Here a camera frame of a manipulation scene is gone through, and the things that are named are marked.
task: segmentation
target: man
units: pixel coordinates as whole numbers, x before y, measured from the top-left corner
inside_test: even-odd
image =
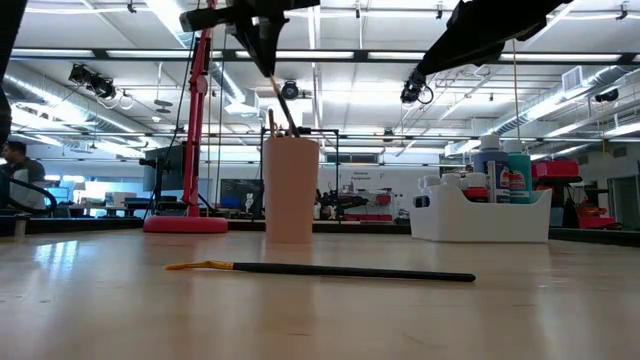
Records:
[[[0,171],[5,175],[35,186],[43,185],[42,183],[45,181],[44,167],[39,162],[27,157],[27,145],[18,141],[8,141],[2,149],[2,157],[7,163],[0,165]],[[9,183],[4,177],[0,184],[2,184],[0,186],[0,194],[8,193],[9,197],[30,208],[45,208],[44,196],[39,192]]]

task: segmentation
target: red stand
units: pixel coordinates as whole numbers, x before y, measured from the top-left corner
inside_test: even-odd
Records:
[[[215,9],[215,0],[208,1],[209,8]],[[189,131],[184,159],[184,193],[182,202],[187,204],[187,216],[157,216],[144,222],[145,232],[170,233],[225,233],[228,231],[224,218],[201,218],[198,206],[198,176],[200,169],[200,138],[202,137],[202,121],[204,118],[204,100],[209,84],[204,75],[207,58],[207,42],[211,39],[211,29],[202,30],[200,42],[196,49],[191,80],[191,104],[189,107]]]

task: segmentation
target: table surface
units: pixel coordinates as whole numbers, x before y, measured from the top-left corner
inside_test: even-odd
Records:
[[[3,359],[638,359],[640,250],[403,235],[28,236],[0,245]],[[198,260],[472,272],[474,284],[167,272]]]

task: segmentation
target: blue bottle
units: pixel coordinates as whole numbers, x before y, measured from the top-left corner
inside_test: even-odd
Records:
[[[497,135],[485,135],[480,138],[480,152],[473,157],[473,167],[476,172],[488,175],[489,202],[511,202],[509,156],[500,150],[500,138]]]
[[[509,170],[511,171],[511,203],[531,203],[531,157],[522,153],[520,140],[507,140],[504,142],[504,151],[509,156]]]

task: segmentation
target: white plastic caddy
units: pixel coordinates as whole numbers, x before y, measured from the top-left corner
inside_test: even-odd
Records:
[[[425,189],[427,206],[411,211],[411,236],[437,242],[546,243],[551,190],[532,192],[532,204],[473,203],[453,185]]]

